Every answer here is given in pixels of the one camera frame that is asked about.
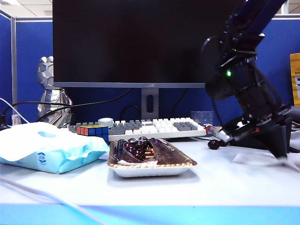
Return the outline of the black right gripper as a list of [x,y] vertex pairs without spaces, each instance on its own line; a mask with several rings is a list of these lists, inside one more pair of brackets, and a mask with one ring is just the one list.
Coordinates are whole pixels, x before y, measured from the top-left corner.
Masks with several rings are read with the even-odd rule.
[[248,136],[255,136],[274,157],[286,158],[286,133],[289,130],[291,109],[289,105],[282,105],[273,114],[261,120],[250,120],[245,115],[237,117],[222,126],[219,139],[228,143],[232,140],[239,141]]

